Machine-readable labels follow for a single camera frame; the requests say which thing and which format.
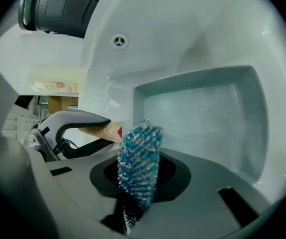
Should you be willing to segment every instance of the sink basin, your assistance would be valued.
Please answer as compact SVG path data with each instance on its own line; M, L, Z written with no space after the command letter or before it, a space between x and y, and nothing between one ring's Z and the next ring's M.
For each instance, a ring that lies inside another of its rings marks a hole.
M253 67L196 71L138 86L133 124L164 128L162 146L217 162L257 182L268 142L265 98Z

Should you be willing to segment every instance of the brown box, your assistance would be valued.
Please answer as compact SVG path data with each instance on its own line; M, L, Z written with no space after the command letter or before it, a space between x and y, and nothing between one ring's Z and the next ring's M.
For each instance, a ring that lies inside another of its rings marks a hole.
M77 97L48 96L49 114L64 111L68 108L68 106L77 106L78 102L79 98Z

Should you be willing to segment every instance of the dark gray device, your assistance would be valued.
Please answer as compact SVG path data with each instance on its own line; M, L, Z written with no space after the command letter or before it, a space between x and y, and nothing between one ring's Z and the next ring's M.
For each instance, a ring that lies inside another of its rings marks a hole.
M84 38L99 0L20 0L19 26Z

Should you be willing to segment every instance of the wooden handle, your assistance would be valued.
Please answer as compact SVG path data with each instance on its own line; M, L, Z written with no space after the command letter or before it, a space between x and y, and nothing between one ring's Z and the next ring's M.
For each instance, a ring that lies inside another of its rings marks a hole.
M105 126L99 127L82 127L79 130L83 133L87 133L99 138L113 141L113 142L122 142L122 122L111 122Z

